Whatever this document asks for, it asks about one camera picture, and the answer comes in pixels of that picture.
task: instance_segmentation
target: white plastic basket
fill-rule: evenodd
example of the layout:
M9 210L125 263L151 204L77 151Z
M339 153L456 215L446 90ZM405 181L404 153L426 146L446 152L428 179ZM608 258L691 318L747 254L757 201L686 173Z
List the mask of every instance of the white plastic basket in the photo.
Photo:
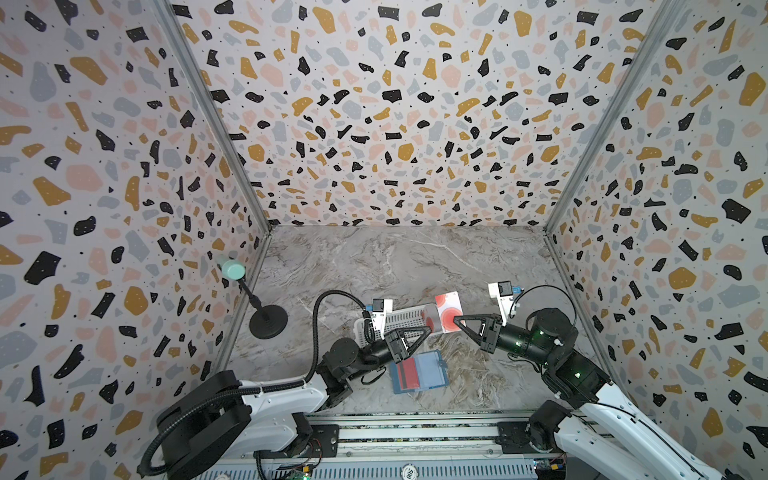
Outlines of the white plastic basket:
M432 320L432 335L439 335L442 333L442 323L440 322L440 315L437 313L437 305L434 303L425 303L424 305L411 306L400 310L395 310L388 313L386 316L386 322L384 323L384 333L389 333L397 328L407 328L410 326L427 326L428 319ZM364 319L355 320L353 327L355 332L355 341L360 347L368 345L366 342L365 329L363 326ZM380 339L379 332L374 330L376 339ZM408 340L418 338L418 333L409 334L406 336Z

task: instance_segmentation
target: gray marble surface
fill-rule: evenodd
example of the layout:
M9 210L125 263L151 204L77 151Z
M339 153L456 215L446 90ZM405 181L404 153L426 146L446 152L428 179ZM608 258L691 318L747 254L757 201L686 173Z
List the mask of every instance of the gray marble surface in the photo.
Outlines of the gray marble surface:
M230 357L238 379L265 381L302 376L312 359L312 308L321 292L340 289L364 303L392 298L394 308L434 303L441 293L458 291L464 314L498 313L488 283L510 280L531 288L541 283L563 288L543 230L537 227L277 227L258 279L264 305L276 303L289 314L288 327L269 340L254 338L246 314ZM514 323L529 313L573 309L555 289L526 295ZM319 310L320 356L333 342L353 336L359 309L341 296L327 297ZM581 323L576 347L595 360ZM553 399L525 362L510 362L497 351L481 352L463 333L430 338L420 352L439 349L448 363L450 385L395 395L387 372L371 386L352 382L354 393L334 411L343 413L470 412L536 409Z

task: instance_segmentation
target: gray speckle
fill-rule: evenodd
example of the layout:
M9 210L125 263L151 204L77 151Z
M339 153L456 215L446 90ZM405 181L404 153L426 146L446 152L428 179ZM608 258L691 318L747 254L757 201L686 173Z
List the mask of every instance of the gray speckle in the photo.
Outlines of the gray speckle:
M133 255L139 262L143 262L147 258L147 255L149 255L149 247L147 247L147 244L144 243L138 233L134 230L125 234L125 240L128 242L128 253Z
M736 420L733 415L728 415L725 419L725 424L728 425L728 429L733 433L739 433L744 429L744 424Z
M427 36L427 35L422 35L421 37L419 37L419 41L420 41L420 42L422 43L422 45L424 45L425 47L429 47L429 46L431 46L431 45L434 45L434 44L435 44L435 42L434 42L434 41L433 41L433 40L432 40L432 39L431 39L429 36ZM369 41L368 41L368 48L370 48L370 45L371 45L371 42L370 42L370 40L369 40Z
M696 440L694 432L687 425L683 432L683 447L685 447L688 452L696 455L696 445L698 444L698 441Z
M703 302L699 303L697 305L697 308L700 312L709 312L712 310L712 305L714 304L714 298L709 297L708 299L704 300Z
M32 420L27 423L27 433L32 438L37 438L40 435L40 431L43 426L43 415L35 415Z
M678 205L688 200L693 194L694 188L690 185L690 180L687 178L676 180L672 184L672 200Z
M45 225L51 231L51 242L58 245L67 243L67 230L69 230L69 226L66 223L57 222L56 220L45 220Z
M74 30L67 27L67 29L64 32L64 41L66 41L68 44L72 45L72 48L75 50L82 50L85 48L85 43L83 43L83 39L78 35Z
M673 401L670 406L670 415L672 415L672 418L675 420L680 418L680 407L677 405L677 400Z
M525 109L522 105L520 105L518 102L513 101L510 103L507 108L504 110L504 113L507 115L507 118L509 118L512 121L518 121L520 120L520 117L523 115L523 112Z
M230 44L230 46L235 46L235 45L237 45L239 43L243 43L243 42L240 41L240 39L238 37L232 35L229 32L224 34L224 41L226 41L228 44Z
M85 285L86 283L88 283L88 280L91 278L91 274L86 272L77 272L76 275L78 277L72 280L71 283L76 283L78 285Z
M28 462L37 454L38 454L38 444L35 443L33 446L29 447L28 449L24 450L22 453L18 454L18 459L23 462Z
M286 125L282 121L276 121L275 126L272 128L272 135L275 137L275 141L286 141Z
M13 380L13 383L5 390L4 395L11 399L11 403L16 401L16 397L18 397L19 392L21 392L23 385L24 379L19 376L16 377Z
M472 19L472 24L478 27L485 27L493 21L496 10L498 10L498 3L491 4L485 10L475 15Z
M699 125L709 125L712 121L712 112L709 105L704 105L699 114Z
M115 162L107 160L107 163L104 165L104 171L107 172L107 175L112 180L118 181L118 165Z
M339 47L331 47L328 50L326 50L326 53L328 56L330 56L333 61L340 67L346 67L349 65L349 60L347 59L346 55L344 55L344 52L341 51L341 48Z
M8 277L13 281L13 277L0 274L0 300L6 298L3 296L3 277ZM20 363L32 354L38 343L29 338L24 332L10 332L0 336L0 369L6 366Z
M48 74L45 64L36 61L32 67L32 82L29 84L29 94L35 101L48 101L56 95L56 84Z
M141 113L141 108L126 97L118 97L112 106L115 110L121 111L129 117L135 117Z
M408 95L413 95L413 94L415 94L419 90L421 90L421 87L419 87L419 83L414 78L411 81L411 86L408 87L408 90L406 90L406 91L408 92Z
M754 285L733 284L718 293L717 296L726 308L734 308L760 298L760 291Z
M123 415L124 411L125 411L124 403L118 403L117 405L113 405L109 412L109 419L115 420L120 418L120 415Z
M531 66L531 61L528 60L528 54L525 53L525 50L515 50L512 52L511 56L512 58L514 58L515 64L521 70L525 70L526 68Z
M717 182L717 193L732 194L738 186L739 183L735 180L720 180Z
M173 380L176 375L184 371L183 366L174 365L165 371L165 376L168 379Z
M272 12L272 21L275 23L288 23L293 18L293 0L285 0L283 4Z
M0 172L4 174L11 173L11 165L18 163L16 157L0 157Z
M341 106L341 110L348 114L350 118L353 120L359 120L360 115L362 114L362 107L360 107L357 103L351 100L347 100L344 102L344 105Z
M174 305L174 302L171 299L169 299L167 296L163 297L163 306L165 307L166 311L168 311L168 312L170 312L171 310L173 310L176 307Z
M589 93L589 84L585 82L574 94L576 98L583 97Z
M493 61L496 62L497 65L506 60L504 53L500 50L496 50L496 47L491 50L491 53L493 55Z
M384 61L384 54L382 53L382 42L380 42L376 37L370 36L368 37L368 49L373 52L374 55L379 59L379 61Z
M733 122L725 118L717 121L717 144L727 147L733 139Z
M181 167L181 157L179 151L175 148L166 148L163 150L163 165L169 168Z
M558 44L554 46L553 53L558 56L560 65L565 63L565 54L568 53L568 50L568 46L562 40L558 40Z
M98 202L96 202L97 207L105 207L109 208L111 210L114 210L115 208L120 205L120 201L115 197L108 197L107 195L104 195L100 199L98 199Z
M736 60L739 59L739 55L728 55L727 57L718 58L717 60L708 61L703 67L705 74L717 76L725 72Z
M442 125L443 123L441 121L436 121L435 124L429 128L429 141L440 140L440 136L442 135Z
M104 369L92 368L88 370L85 375L67 385L67 387L73 389L76 386L98 385L101 383L101 375L103 373Z
M682 366L681 364L678 363L675 366L675 368L677 369L677 373L680 374L680 378L682 378L683 381L685 383L687 383L688 385L703 385L704 384L704 380L700 376L698 376L697 374L691 372L685 366Z
M273 91L272 93L270 93L270 95L279 104L285 105L286 103L288 103L288 100L286 100L286 98L283 96L283 94L279 93L278 91Z
M152 70L147 70L144 67L139 67L139 75L141 75L141 80L144 80L145 84L148 85L154 85L157 88L163 89L160 86L160 82L155 80L154 78L154 72Z
M128 0L128 13L139 15L141 13L141 0Z
M13 200L18 205L26 205L32 201L32 198L29 195L27 195L27 192L23 190L19 190L18 192L13 194L13 196L11 197L11 200Z

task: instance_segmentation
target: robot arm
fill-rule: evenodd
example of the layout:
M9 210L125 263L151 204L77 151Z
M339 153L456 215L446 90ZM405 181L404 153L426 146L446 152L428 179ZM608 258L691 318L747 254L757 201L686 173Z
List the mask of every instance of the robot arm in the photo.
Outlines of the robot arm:
M477 331L465 325L479 321ZM527 319L530 329L504 324L501 316L467 315L454 324L483 351L497 348L511 358L525 359L541 369L541 379L574 409L608 430L629 451L594 434L588 425L548 400L528 422L527 433L535 449L559 447L592 465L611 480L721 480L715 468L692 455L642 413L611 382L610 376L574 350L578 331L558 309L542 309ZM736 480L729 475L727 480Z

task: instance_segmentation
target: pink speckle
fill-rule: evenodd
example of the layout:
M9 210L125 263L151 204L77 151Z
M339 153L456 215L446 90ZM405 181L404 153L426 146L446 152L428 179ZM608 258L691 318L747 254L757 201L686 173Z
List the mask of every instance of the pink speckle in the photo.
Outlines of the pink speckle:
M64 118L64 112L61 111L57 103L52 103L48 106L49 118Z
M763 129L758 125L758 123L753 121L744 125L744 128L741 129L741 132L744 134L745 137L754 137L761 131L763 131Z
M96 341L96 355L106 362L113 363L118 359L118 352L114 348L114 330L111 326L101 329Z
M123 26L123 18L120 15L114 12L109 12L109 15L107 15L107 17L109 18L109 21L112 22L112 25L114 25L115 27L120 28L121 26Z
M462 71L453 65L449 65L442 69L440 78L442 78L448 87L457 88L458 82L462 78Z
M6 100L4 97L0 97L0 110L3 110L6 114L12 117L28 117L29 113L27 109L21 105L15 104L10 100Z
M48 363L53 362L54 360L56 360L56 357L61 355L61 352L64 352L66 349L67 347L64 345L57 346L56 348L54 348L53 350L51 350L45 355L45 361Z
M203 19L203 23L206 27L210 27L210 13L205 8L197 10L197 14Z
M349 26L349 19L346 17L346 12L341 12L341 15L339 15L339 23L342 28L344 28L344 32L349 33L349 31L352 30L352 27Z
M101 178L90 165L70 165L67 167L67 185L75 190L97 192L104 185Z
M104 254L103 249L94 248L91 250L91 256L88 258L88 266L101 275L107 275L109 273L109 269L107 268L107 256Z
M459 28L464 26L462 12L458 9L458 5L453 5L453 25L456 25Z
M74 329L74 334L80 340L90 340L96 335L93 329L78 327Z
M141 278L141 272L130 267L125 269L123 274L123 282L130 282L132 280L139 280Z

